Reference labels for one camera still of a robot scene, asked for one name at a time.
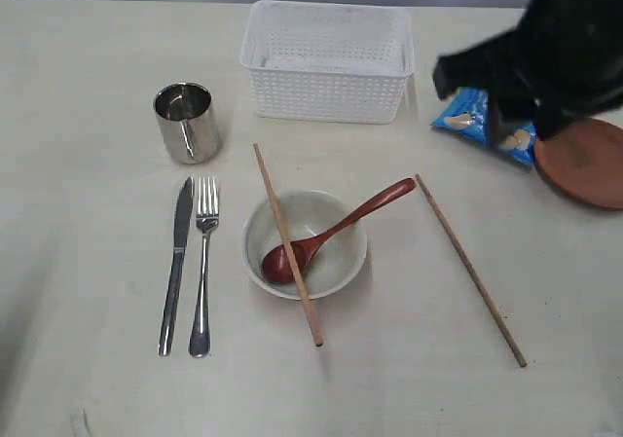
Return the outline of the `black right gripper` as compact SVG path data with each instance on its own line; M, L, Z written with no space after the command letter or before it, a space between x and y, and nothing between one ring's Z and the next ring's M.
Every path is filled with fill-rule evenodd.
M514 28L439 56L432 80L441 99L487 91L489 146L532 122L549 140L581 115L622 106L622 11L527 10Z

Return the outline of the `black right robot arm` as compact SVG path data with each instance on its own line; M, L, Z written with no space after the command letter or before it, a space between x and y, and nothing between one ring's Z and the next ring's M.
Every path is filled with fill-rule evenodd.
M515 27L439 56L432 81L440 99L487 93L489 142L508 121L529 121L547 140L621 107L622 0L531 0Z

